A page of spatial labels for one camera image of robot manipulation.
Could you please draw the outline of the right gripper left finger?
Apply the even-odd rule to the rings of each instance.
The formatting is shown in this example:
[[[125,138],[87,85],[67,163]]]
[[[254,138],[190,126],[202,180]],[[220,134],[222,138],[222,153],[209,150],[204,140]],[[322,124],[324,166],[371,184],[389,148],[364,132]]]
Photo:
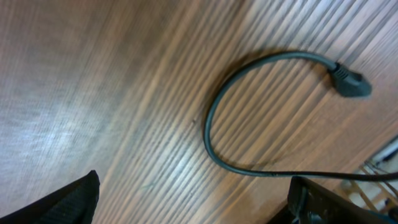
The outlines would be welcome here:
[[[95,170],[40,200],[1,218],[2,224],[91,224],[100,196]]]

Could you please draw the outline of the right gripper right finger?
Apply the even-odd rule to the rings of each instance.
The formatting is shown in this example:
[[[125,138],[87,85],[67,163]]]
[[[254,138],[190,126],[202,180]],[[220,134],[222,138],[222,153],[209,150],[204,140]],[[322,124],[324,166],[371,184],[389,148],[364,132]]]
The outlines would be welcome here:
[[[321,185],[293,177],[287,196],[288,208],[299,223],[391,224],[386,215],[363,209]]]

